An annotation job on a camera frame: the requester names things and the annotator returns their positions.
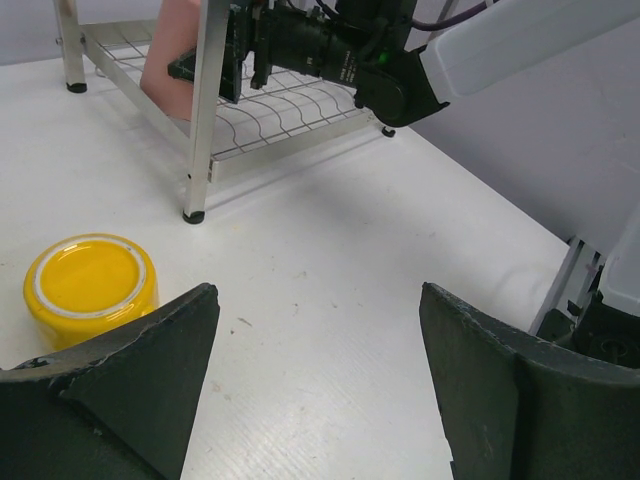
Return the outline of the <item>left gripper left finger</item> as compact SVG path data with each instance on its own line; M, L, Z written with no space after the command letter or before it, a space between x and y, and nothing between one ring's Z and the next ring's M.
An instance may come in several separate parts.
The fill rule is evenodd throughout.
M203 283L1 373L4 479L178 479L220 314Z

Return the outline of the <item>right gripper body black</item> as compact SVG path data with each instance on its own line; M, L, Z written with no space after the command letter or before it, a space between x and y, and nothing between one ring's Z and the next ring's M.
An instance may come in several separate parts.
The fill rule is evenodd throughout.
M242 93L242 67L253 56L250 86L266 85L274 67L318 77L330 43L328 18L318 6L303 10L288 1L230 4L219 96L232 103Z

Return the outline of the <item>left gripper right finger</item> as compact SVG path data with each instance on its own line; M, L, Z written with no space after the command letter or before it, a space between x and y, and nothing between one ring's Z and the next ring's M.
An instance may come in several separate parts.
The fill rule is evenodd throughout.
M597 336L577 352L514 328L444 288L420 324L457 479L635 479L639 346Z

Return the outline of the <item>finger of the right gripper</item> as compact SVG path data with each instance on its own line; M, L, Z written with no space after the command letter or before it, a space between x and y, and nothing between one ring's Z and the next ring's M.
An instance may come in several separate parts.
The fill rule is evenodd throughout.
M195 81L196 59L196 49L192 48L167 65L167 74L173 79L193 83Z

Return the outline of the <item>pink tall tumbler cup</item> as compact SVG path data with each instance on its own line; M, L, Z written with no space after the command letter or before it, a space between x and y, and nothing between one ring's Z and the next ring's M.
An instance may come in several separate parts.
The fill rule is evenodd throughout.
M198 0L163 0L140 80L141 90L168 116L190 121L193 85L172 78L168 65L197 45Z

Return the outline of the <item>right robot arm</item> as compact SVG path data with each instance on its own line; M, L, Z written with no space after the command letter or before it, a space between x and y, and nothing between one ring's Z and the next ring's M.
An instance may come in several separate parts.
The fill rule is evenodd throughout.
M357 108L398 128L618 28L635 1L482 1L436 23L412 1L237 1L227 22L219 95L237 102L242 65L262 88L274 68L354 90Z

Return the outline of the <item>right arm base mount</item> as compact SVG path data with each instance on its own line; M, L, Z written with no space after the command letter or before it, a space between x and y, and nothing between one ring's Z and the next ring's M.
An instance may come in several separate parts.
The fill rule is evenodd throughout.
M631 369L639 368L639 317L604 303L592 288L582 307L569 302L575 319L555 308L548 311L534 335L566 350Z

